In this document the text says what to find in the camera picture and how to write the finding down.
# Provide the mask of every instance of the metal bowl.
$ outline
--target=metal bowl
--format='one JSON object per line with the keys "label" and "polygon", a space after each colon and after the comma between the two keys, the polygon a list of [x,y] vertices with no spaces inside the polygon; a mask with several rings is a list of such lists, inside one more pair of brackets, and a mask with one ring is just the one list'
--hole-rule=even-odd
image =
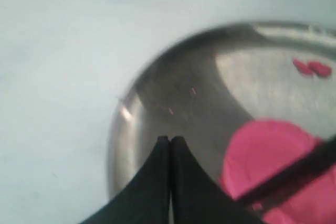
{"label": "metal bowl", "polygon": [[159,135],[184,136],[214,181],[231,135],[249,120],[288,120],[320,137],[332,135],[336,78],[303,76],[292,60],[334,68],[335,56],[335,31],[283,22],[231,25],[177,44],[139,76],[118,107],[110,196],[132,179]]}

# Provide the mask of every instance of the stainless steel bowl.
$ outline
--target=stainless steel bowl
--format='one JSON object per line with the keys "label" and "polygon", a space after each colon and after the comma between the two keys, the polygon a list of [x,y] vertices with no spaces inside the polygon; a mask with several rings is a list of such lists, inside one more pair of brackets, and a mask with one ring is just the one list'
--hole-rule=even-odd
{"label": "stainless steel bowl", "polygon": [[230,136],[256,118],[289,120],[328,137],[336,125],[336,78],[306,77],[292,60],[335,68],[336,33],[307,24],[250,23],[189,38],[134,82],[112,126],[110,196],[139,170],[159,135],[182,135],[213,180]]}

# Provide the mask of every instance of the white table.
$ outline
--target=white table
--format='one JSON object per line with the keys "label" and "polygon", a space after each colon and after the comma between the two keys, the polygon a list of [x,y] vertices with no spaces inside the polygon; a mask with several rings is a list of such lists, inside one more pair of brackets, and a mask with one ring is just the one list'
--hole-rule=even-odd
{"label": "white table", "polygon": [[118,98],[159,52],[249,19],[336,27],[335,0],[0,0],[0,223],[77,223],[107,198]]}

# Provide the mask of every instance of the white surface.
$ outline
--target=white surface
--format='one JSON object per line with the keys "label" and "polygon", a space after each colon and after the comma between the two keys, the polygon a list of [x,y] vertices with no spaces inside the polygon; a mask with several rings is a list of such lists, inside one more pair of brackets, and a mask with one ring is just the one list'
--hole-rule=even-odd
{"label": "white surface", "polygon": [[247,19],[336,26],[334,0],[0,0],[0,223],[76,223],[107,202],[118,97],[164,48]]}

